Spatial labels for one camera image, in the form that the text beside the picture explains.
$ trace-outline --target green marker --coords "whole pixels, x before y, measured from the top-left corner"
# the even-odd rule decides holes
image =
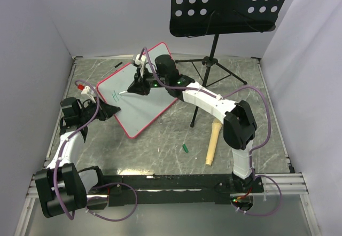
[[[189,152],[189,150],[188,150],[188,148],[186,147],[186,145],[185,145],[185,144],[183,144],[183,149],[184,149],[184,151],[185,151],[186,153],[188,153],[188,152]]]

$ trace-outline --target whiteboard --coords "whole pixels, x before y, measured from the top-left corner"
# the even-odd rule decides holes
[[[149,49],[151,61],[162,54],[170,54],[164,42]],[[134,80],[136,67],[131,63],[102,80],[97,84],[97,91],[107,104],[119,106],[121,111],[115,114],[125,133],[130,138],[137,137],[158,116],[160,116],[177,99],[170,96],[165,88],[152,88],[148,96],[140,96],[135,93],[125,93]]]

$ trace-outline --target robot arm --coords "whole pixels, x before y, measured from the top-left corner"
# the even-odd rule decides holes
[[[100,109],[96,119],[105,121],[120,110],[119,107],[108,105],[100,99],[98,101],[100,102]],[[88,128],[83,128],[69,139],[72,133],[87,123],[93,116],[96,111],[96,104],[90,100],[87,107],[84,107],[79,100],[69,97],[61,102],[61,108],[64,117],[59,125],[59,147],[51,163],[35,174],[38,196],[45,217],[60,215],[64,212],[53,187],[53,170],[57,160],[60,160],[57,172],[59,194],[68,210],[84,208],[87,204],[89,190],[97,184],[103,184],[103,175],[98,167],[90,167],[83,171],[77,171],[75,167],[80,152],[83,150]],[[68,141],[63,148],[61,157],[58,158],[62,143],[66,139]]]
[[[140,59],[137,56],[133,60],[133,65],[137,67],[137,73],[134,75],[134,81],[127,92],[148,95],[151,88],[162,87],[153,77],[153,74],[145,68],[145,63],[145,56],[142,56]],[[246,101],[237,103],[232,100],[223,99],[220,95],[205,89],[194,79],[180,74],[175,62],[167,54],[158,56],[155,64],[158,78],[164,85],[185,88],[182,90],[166,88],[171,96],[194,104],[221,121],[223,124],[223,138],[233,149],[233,174],[242,180],[247,180],[253,169],[250,166],[250,150],[257,129],[257,124],[249,104]]]

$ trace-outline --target red wire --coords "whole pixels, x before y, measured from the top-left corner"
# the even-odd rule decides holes
[[[238,197],[238,199],[243,199],[243,198],[247,197],[251,192],[252,192],[252,188],[249,188],[247,193],[241,197]]]

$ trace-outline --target green writing on whiteboard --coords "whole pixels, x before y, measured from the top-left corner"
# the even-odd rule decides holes
[[[113,99],[114,99],[114,101],[117,103],[119,100],[120,100],[120,98],[121,98],[121,95],[119,94],[119,93],[116,93],[115,91],[114,91],[114,93],[112,93],[112,96],[113,96]]]

